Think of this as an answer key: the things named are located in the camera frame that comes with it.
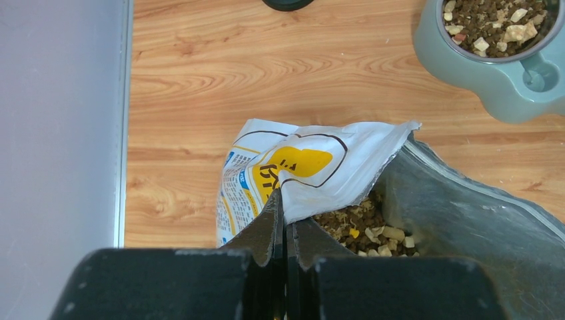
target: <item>dry pet food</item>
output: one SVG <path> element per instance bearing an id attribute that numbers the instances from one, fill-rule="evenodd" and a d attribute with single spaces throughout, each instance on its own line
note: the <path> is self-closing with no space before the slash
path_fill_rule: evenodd
<path id="1" fill-rule="evenodd" d="M 371 192 L 360 205 L 315 215 L 314 220 L 341 245 L 361 257 L 419 256 L 414 238 L 386 225 L 379 199 Z"/>
<path id="2" fill-rule="evenodd" d="M 453 42 L 489 58 L 511 57 L 539 42 L 546 16 L 537 0 L 449 0 L 443 12 Z"/>

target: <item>black plastic part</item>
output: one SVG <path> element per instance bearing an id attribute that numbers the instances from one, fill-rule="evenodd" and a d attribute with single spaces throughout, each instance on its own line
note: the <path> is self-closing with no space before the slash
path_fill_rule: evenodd
<path id="1" fill-rule="evenodd" d="M 220 249 L 104 249 L 51 320 L 506 319 L 473 261 L 361 258 L 312 219 L 284 226 L 279 191 Z"/>
<path id="2" fill-rule="evenodd" d="M 303 319 L 506 319 L 492 282 L 468 259 L 322 258 L 310 275 L 317 314 Z"/>
<path id="3" fill-rule="evenodd" d="M 51 319 L 266 319 L 251 302 L 259 269 L 244 249 L 104 249 L 75 269 Z"/>
<path id="4" fill-rule="evenodd" d="M 506 319 L 474 261 L 362 258 L 312 219 L 289 225 L 286 237 L 290 320 Z"/>
<path id="5" fill-rule="evenodd" d="M 312 0 L 263 0 L 263 2 L 277 11 L 296 11 L 309 5 Z"/>
<path id="6" fill-rule="evenodd" d="M 96 251 L 75 268 L 51 319 L 282 319 L 283 228 L 277 190 L 220 249 Z"/>

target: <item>gray surface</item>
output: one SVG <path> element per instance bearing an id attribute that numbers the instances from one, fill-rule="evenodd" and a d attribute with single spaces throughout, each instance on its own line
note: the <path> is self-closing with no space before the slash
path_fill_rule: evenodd
<path id="1" fill-rule="evenodd" d="M 413 139 L 376 187 L 384 220 L 412 233 L 422 256 L 479 262 L 509 319 L 565 319 L 565 225 L 549 212 L 466 178 Z"/>
<path id="2" fill-rule="evenodd" d="M 0 0 L 0 319 L 46 319 L 123 242 L 130 23 L 128 0 Z"/>

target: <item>yellow logo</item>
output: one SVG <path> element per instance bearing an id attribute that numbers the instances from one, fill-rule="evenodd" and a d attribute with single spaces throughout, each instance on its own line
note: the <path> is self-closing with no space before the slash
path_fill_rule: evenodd
<path id="1" fill-rule="evenodd" d="M 271 158 L 251 169 L 255 186 L 261 195 L 261 201 L 267 202 L 271 192 L 279 187 L 279 172 L 288 171 L 300 178 L 312 177 L 324 169 L 333 159 L 331 153 L 320 150 L 294 147 L 282 147 Z"/>

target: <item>wood grain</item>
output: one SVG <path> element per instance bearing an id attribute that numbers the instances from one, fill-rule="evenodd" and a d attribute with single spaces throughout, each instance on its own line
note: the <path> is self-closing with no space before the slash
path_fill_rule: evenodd
<path id="1" fill-rule="evenodd" d="M 565 117 L 492 119 L 412 48 L 422 1 L 136 0 L 126 245 L 212 247 L 226 152 L 249 118 L 423 123 L 453 168 L 565 221 Z"/>

